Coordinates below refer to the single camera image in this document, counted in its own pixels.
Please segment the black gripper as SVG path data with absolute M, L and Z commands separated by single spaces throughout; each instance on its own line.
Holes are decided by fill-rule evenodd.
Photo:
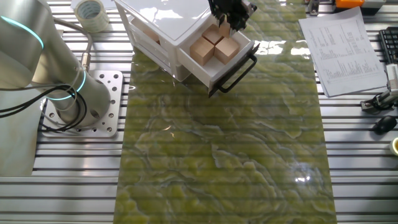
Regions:
M 246 22 L 257 6 L 247 0 L 208 0 L 212 15 L 220 27 L 226 14 L 229 13 L 229 24 L 232 30 L 240 31 L 246 28 Z

